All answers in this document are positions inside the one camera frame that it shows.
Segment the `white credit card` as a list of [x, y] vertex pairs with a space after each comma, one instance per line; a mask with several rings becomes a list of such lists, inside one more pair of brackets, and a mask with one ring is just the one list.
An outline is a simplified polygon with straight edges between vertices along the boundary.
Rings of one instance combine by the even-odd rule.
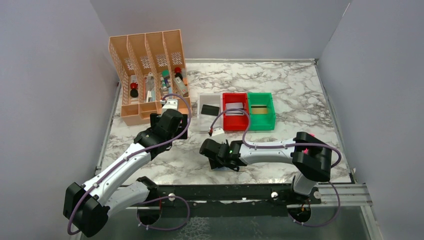
[[227, 112], [225, 113], [226, 116], [243, 116], [244, 113], [240, 110], [245, 110], [245, 105], [243, 102], [232, 102], [232, 103], [226, 103], [225, 109]]

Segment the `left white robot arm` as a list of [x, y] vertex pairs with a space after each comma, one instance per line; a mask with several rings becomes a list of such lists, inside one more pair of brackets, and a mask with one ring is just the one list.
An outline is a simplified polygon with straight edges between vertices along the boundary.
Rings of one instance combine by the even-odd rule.
[[191, 114], [166, 109], [153, 116], [149, 128], [139, 132], [124, 153], [104, 171], [79, 185], [70, 184], [65, 191], [63, 215], [68, 219], [67, 233], [96, 235], [109, 217], [138, 203], [159, 200], [158, 186], [148, 177], [121, 188], [136, 172], [159, 154], [171, 149], [172, 143], [187, 137]]

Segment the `black card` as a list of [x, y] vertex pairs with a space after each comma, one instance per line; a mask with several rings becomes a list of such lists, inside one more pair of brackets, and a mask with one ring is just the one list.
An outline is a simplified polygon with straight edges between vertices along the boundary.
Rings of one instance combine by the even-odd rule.
[[208, 115], [208, 116], [218, 116], [220, 113], [220, 107], [204, 104], [200, 109], [201, 115]]

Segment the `gold striped card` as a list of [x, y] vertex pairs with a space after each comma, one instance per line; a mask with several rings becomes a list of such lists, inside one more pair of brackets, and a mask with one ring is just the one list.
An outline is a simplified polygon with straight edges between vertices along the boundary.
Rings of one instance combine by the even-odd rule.
[[268, 114], [268, 108], [266, 105], [252, 105], [251, 106], [251, 113], [253, 115], [267, 115]]

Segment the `blue highlighter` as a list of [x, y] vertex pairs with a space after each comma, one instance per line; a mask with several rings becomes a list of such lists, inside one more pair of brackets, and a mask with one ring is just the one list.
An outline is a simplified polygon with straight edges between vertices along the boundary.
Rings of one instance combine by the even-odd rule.
[[172, 94], [173, 93], [173, 90], [172, 90], [172, 88], [171, 87], [169, 87], [168, 88], [168, 94]]

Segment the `light blue stapler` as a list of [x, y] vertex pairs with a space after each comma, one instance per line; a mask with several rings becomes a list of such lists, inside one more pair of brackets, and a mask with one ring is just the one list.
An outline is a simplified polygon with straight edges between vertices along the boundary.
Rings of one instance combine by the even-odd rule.
[[154, 90], [148, 90], [147, 91], [145, 101], [147, 103], [155, 102], [156, 101], [156, 94], [155, 94], [155, 91]]

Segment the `red plastic bin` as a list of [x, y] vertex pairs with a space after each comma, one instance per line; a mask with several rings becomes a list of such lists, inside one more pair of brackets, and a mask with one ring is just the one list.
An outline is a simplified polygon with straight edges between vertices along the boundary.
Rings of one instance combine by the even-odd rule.
[[[226, 110], [226, 103], [244, 103], [244, 111], [249, 113], [248, 96], [246, 93], [223, 93], [222, 106]], [[223, 115], [223, 129], [225, 131], [244, 131], [248, 126], [248, 119], [245, 115]]]

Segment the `grey staples box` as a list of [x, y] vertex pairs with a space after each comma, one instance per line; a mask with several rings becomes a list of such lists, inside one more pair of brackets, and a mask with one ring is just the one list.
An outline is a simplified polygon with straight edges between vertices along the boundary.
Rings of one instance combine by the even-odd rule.
[[178, 92], [183, 96], [183, 97], [188, 97], [189, 96], [189, 90], [188, 87], [184, 84], [183, 80], [180, 77], [175, 77], [173, 79], [174, 85], [176, 87], [176, 89], [178, 90]]

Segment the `red black stamp left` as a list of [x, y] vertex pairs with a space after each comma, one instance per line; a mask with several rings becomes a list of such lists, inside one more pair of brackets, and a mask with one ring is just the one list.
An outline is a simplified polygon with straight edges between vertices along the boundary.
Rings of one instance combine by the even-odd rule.
[[132, 82], [130, 84], [130, 97], [137, 98], [138, 96], [139, 96], [138, 84], [136, 82]]

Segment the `red black stamp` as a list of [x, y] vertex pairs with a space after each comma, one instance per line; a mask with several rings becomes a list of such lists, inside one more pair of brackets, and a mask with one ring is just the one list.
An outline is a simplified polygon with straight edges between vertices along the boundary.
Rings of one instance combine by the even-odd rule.
[[174, 69], [174, 76], [175, 78], [180, 78], [181, 80], [183, 79], [182, 69], [180, 67], [176, 67]]
[[137, 98], [138, 96], [139, 96], [138, 84], [136, 82], [132, 82], [130, 84], [130, 97]]

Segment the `green eraser block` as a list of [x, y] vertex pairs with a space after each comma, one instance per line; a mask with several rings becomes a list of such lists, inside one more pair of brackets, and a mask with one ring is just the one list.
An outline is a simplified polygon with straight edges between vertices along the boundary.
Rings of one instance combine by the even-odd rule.
[[169, 73], [169, 71], [168, 70], [164, 70], [164, 71], [162, 71], [162, 77], [163, 78], [168, 78], [169, 76], [170, 76], [170, 73]]

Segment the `green plastic bin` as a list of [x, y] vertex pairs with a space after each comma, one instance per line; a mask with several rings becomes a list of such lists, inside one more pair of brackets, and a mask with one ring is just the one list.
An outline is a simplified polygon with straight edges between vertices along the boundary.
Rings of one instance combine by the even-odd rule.
[[[273, 97], [270, 92], [248, 92], [248, 107], [250, 112], [250, 131], [272, 131], [275, 129], [276, 112]], [[252, 105], [266, 105], [268, 114], [252, 114]]]

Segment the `peach plastic desk organizer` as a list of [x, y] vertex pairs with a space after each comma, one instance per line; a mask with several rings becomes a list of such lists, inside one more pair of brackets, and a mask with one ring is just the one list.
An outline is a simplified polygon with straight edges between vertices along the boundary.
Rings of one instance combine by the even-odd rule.
[[[187, 86], [187, 67], [183, 49], [181, 30], [167, 30], [148, 33], [111, 36], [108, 50], [121, 84], [120, 117], [127, 126], [147, 124], [150, 114], [162, 111], [160, 100], [168, 94], [182, 96], [174, 85], [176, 67], [182, 70], [183, 83]], [[167, 90], [162, 89], [160, 77], [164, 78]], [[138, 97], [130, 97], [130, 84], [138, 84]], [[146, 102], [147, 91], [155, 92], [154, 102]]]

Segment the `pink marker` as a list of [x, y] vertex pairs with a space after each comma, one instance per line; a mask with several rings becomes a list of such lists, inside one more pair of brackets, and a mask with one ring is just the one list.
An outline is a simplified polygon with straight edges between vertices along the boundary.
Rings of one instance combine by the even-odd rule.
[[308, 148], [306, 148], [306, 149], [303, 151], [303, 153], [304, 153], [304, 154], [307, 154], [307, 153], [308, 153], [308, 151], [309, 151], [309, 149], [308, 149]]

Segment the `black mounting rail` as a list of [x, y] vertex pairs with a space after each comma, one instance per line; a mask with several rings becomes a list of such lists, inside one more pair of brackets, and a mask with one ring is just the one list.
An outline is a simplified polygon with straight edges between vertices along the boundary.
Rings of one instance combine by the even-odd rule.
[[308, 196], [293, 192], [289, 183], [273, 184], [206, 184], [159, 185], [148, 200], [161, 197], [161, 201], [132, 204], [143, 216], [159, 215], [162, 218], [219, 218], [219, 217], [287, 217], [287, 207], [319, 205], [313, 187]]

